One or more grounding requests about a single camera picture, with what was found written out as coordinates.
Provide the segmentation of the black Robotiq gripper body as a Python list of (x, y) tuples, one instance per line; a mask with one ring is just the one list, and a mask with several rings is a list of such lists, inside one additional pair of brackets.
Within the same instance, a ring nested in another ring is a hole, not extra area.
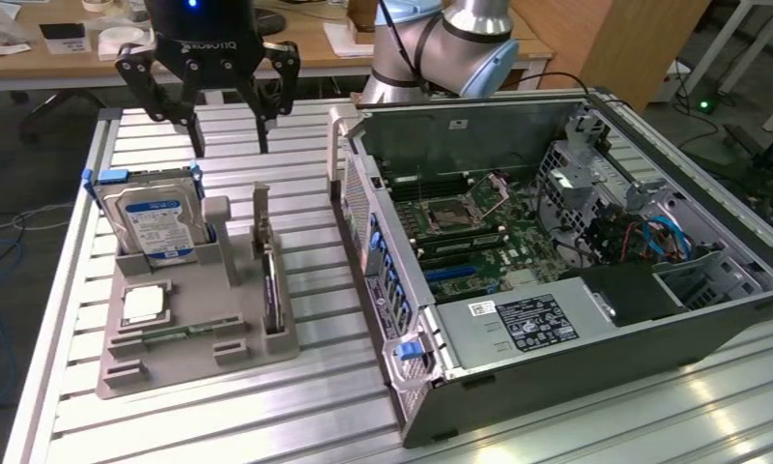
[(150, 0), (144, 3), (155, 38), (154, 59), (200, 90), (253, 82), (263, 59), (253, 2)]

